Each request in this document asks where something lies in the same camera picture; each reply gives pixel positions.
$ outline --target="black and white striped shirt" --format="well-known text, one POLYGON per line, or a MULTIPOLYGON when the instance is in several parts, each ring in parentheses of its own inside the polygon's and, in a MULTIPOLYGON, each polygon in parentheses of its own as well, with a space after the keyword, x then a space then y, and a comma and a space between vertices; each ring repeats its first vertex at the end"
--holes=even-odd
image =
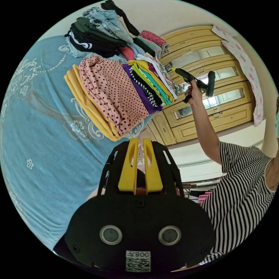
POLYGON ((216 233, 216 244, 200 264, 230 252, 255 229, 275 191, 266 186, 265 170, 272 158, 257 147, 220 142, 222 172, 227 173, 201 204, 216 233))

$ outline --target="woman's hand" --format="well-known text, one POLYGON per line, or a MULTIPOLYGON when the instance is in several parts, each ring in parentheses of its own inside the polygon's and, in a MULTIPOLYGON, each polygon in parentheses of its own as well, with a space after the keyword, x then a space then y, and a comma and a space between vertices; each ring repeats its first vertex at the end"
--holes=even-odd
POLYGON ((198 88, 196 81, 192 80, 190 86, 185 93, 185 96, 192 94, 192 98, 189 99, 188 103, 192 105, 197 105, 203 102, 202 91, 198 88))

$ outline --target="light blue bedspread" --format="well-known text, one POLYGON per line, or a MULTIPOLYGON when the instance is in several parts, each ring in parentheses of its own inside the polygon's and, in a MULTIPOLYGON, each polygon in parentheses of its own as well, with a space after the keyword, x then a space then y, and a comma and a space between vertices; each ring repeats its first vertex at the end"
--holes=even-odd
POLYGON ((98 187, 114 146, 136 137, 152 118, 118 142, 104 137, 63 78, 81 60, 72 56, 64 36, 36 42, 17 67, 1 110, 1 168, 8 192, 49 249, 98 187))

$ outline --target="pink polka dot fabric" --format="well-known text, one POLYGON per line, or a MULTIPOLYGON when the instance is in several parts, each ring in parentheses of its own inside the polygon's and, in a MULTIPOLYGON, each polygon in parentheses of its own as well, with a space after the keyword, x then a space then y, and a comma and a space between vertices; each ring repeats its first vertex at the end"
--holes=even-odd
POLYGON ((120 136, 149 115, 118 61, 92 55, 81 61, 79 73, 87 93, 120 136))

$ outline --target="light blue denim jeans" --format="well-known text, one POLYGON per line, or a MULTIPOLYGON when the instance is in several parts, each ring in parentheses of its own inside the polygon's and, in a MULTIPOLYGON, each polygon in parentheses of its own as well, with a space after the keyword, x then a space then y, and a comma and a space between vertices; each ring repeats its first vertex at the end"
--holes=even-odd
POLYGON ((110 30, 118 38, 133 43, 132 37, 124 29, 121 21, 118 19, 118 15, 113 10, 102 10, 98 7, 92 7, 82 14, 84 17, 88 17, 90 22, 97 26, 98 30, 108 35, 110 30))
POLYGON ((135 60, 137 59, 138 54, 145 55, 145 51, 135 43, 128 43, 128 47, 135 53, 135 60))

